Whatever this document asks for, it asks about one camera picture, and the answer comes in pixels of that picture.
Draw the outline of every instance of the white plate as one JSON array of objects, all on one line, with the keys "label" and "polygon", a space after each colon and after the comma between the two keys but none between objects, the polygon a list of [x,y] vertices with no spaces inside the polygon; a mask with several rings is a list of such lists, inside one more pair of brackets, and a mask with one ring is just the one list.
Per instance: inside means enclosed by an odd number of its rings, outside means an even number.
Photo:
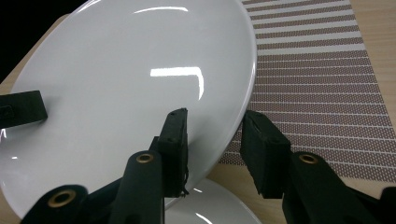
[{"label": "white plate", "polygon": [[261,224],[230,191],[208,179],[165,212],[166,224]]},{"label": "white plate", "polygon": [[91,192],[112,182],[181,107],[189,110],[190,189],[237,130],[255,64],[253,28],[238,0],[85,3],[39,46],[12,90],[40,90],[49,118],[2,132],[9,204],[22,217],[61,185]]}]

